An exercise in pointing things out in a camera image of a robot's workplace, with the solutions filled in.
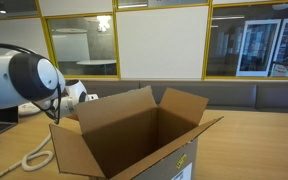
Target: glass window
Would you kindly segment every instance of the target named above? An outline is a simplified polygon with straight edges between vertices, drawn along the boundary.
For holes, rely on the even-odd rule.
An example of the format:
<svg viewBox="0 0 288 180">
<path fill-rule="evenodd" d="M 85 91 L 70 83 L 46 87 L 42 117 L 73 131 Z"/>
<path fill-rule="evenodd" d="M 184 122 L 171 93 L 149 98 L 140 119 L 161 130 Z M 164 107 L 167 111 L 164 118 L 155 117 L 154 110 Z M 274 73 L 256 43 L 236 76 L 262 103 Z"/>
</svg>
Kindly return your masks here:
<svg viewBox="0 0 288 180">
<path fill-rule="evenodd" d="M 0 0 L 0 19 L 38 15 L 35 0 Z"/>
<path fill-rule="evenodd" d="M 288 4 L 215 7 L 206 77 L 288 77 Z"/>
<path fill-rule="evenodd" d="M 207 3 L 207 0 L 118 0 L 118 9 Z"/>
<path fill-rule="evenodd" d="M 111 15 L 49 19 L 55 58 L 64 75 L 116 75 Z"/>
</svg>

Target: whiteboard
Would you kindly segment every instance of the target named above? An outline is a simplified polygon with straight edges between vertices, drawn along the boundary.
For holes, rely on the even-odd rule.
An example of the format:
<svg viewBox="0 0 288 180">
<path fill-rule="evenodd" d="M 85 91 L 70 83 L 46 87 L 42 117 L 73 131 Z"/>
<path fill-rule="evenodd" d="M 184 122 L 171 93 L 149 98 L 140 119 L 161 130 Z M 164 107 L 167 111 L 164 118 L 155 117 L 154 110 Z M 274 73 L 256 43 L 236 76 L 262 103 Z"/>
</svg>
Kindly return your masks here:
<svg viewBox="0 0 288 180">
<path fill-rule="evenodd" d="M 213 4 L 232 4 L 232 3 L 247 3 L 247 2 L 261 2 L 273 0 L 213 0 Z"/>
<path fill-rule="evenodd" d="M 31 49 L 49 58 L 42 23 L 39 18 L 0 20 L 0 43 Z M 7 51 L 0 49 L 0 55 Z"/>
<path fill-rule="evenodd" d="M 39 0 L 43 16 L 112 12 L 112 0 Z"/>
<path fill-rule="evenodd" d="M 117 12 L 122 79 L 201 79 L 207 6 Z"/>
<path fill-rule="evenodd" d="M 148 7 L 207 3 L 206 0 L 148 0 Z"/>
<path fill-rule="evenodd" d="M 86 33 L 52 35 L 58 62 L 77 62 L 89 60 L 90 53 Z"/>
</svg>

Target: black cable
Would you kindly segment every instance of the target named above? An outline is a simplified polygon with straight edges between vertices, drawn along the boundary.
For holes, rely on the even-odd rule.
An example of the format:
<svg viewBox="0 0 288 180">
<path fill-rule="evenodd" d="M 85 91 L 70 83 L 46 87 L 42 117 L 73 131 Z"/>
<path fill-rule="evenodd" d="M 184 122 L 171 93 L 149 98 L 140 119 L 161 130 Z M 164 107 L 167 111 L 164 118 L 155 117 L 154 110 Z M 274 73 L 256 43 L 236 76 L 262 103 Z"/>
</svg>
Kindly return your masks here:
<svg viewBox="0 0 288 180">
<path fill-rule="evenodd" d="M 31 51 L 29 49 L 26 49 L 20 46 L 11 45 L 11 44 L 0 43 L 0 48 L 15 50 L 21 53 L 36 54 L 34 51 Z"/>
<path fill-rule="evenodd" d="M 61 116 L 61 100 L 62 100 L 62 96 L 61 96 L 61 85 L 60 83 L 58 83 L 57 85 L 57 94 L 58 94 L 58 106 L 57 106 L 57 118 L 55 119 L 55 124 L 59 124 L 60 123 L 60 116 Z"/>
</svg>

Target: glass door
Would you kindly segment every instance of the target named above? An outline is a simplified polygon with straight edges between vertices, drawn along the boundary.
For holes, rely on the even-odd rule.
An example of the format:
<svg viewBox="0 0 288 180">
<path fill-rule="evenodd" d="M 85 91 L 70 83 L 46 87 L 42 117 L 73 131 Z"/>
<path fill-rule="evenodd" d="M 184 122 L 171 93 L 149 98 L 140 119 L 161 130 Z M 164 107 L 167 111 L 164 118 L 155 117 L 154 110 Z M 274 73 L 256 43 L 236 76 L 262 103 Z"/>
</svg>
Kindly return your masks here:
<svg viewBox="0 0 288 180">
<path fill-rule="evenodd" d="M 280 23 L 280 19 L 245 22 L 236 76 L 268 75 Z"/>
</svg>

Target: gray sofa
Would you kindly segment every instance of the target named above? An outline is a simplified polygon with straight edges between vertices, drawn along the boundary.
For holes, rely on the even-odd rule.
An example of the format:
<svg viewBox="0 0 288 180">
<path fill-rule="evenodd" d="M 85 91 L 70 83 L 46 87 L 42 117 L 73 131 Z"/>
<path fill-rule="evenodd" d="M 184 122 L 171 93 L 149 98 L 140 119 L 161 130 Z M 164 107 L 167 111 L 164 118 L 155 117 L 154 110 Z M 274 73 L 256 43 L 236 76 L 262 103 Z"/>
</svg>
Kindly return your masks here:
<svg viewBox="0 0 288 180">
<path fill-rule="evenodd" d="M 158 104 L 167 87 L 209 98 L 208 109 L 288 112 L 288 82 L 82 80 L 100 98 L 151 86 Z"/>
</svg>

